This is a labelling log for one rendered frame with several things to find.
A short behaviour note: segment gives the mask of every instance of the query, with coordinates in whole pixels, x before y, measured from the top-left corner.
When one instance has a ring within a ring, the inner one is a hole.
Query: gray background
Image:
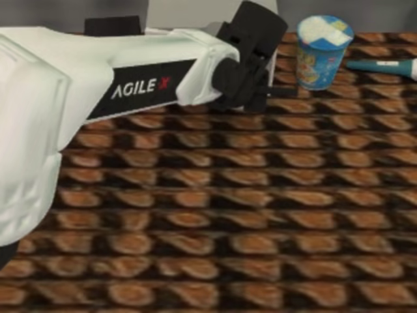
[[[161,3],[154,23],[170,18],[184,21],[193,14],[188,3],[213,3],[217,0],[151,0]],[[236,0],[219,0],[223,3]],[[163,3],[178,3],[166,10]],[[86,17],[140,14],[145,17],[147,0],[0,0],[0,26],[43,25],[57,31],[82,32]],[[352,25],[355,31],[417,31],[417,0],[278,0],[280,15],[290,31],[312,14],[336,15]],[[202,14],[201,21],[210,14]],[[194,14],[194,20],[200,20]]]

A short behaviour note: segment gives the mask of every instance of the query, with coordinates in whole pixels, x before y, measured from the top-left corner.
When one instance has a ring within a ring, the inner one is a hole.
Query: patterned tablecloth
[[[276,83],[295,83],[294,56],[289,34]],[[347,52],[416,56],[417,34]],[[0,273],[0,312],[417,312],[416,113],[417,84],[342,68],[264,115],[172,106],[85,127]]]

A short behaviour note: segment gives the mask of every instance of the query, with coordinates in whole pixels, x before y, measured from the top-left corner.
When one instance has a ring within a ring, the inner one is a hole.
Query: teal brush
[[[348,61],[346,67],[352,70],[401,75],[417,81],[417,59],[404,61]]]

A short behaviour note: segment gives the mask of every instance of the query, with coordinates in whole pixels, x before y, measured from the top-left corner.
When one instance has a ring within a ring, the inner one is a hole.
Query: blue cup
[[[310,16],[298,24],[297,36],[298,84],[308,90],[329,88],[354,38],[352,28],[334,16]]]

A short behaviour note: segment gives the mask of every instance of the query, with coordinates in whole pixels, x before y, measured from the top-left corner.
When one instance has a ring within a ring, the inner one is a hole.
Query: robotic arm
[[[294,93],[267,88],[286,30],[249,1],[217,38],[192,29],[122,37],[0,29],[0,269],[48,212],[60,151],[82,125],[174,103],[261,112],[268,95]]]

